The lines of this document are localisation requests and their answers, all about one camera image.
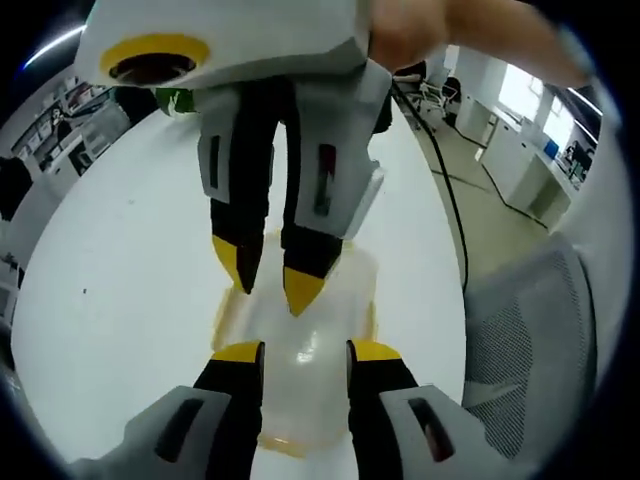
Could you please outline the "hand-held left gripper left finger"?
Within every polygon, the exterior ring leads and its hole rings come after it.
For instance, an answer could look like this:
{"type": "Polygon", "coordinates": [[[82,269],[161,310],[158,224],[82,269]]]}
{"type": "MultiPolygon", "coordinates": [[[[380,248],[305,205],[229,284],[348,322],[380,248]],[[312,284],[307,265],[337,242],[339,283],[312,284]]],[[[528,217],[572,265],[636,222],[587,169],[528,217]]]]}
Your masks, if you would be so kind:
{"type": "Polygon", "coordinates": [[[265,344],[233,344],[194,385],[178,386],[133,417],[99,460],[102,479],[248,479],[262,427],[265,344]]]}

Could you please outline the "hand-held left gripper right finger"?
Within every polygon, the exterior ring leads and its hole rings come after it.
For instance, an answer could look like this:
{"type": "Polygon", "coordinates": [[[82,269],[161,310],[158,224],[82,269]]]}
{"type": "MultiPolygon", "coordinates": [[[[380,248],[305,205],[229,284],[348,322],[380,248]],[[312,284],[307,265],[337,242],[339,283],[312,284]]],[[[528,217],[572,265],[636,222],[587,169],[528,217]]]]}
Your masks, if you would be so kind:
{"type": "Polygon", "coordinates": [[[393,348],[347,342],[348,425],[360,479],[502,479],[505,458],[478,419],[420,386],[393,348]]]}

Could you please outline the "person's right hand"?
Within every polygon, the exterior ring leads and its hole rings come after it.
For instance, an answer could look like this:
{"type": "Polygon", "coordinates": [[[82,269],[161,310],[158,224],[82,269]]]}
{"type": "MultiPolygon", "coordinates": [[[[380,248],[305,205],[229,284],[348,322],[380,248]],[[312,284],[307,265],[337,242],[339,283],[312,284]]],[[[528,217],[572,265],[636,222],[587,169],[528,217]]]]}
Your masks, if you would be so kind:
{"type": "Polygon", "coordinates": [[[426,59],[450,39],[448,1],[372,2],[368,56],[391,73],[426,59]]]}

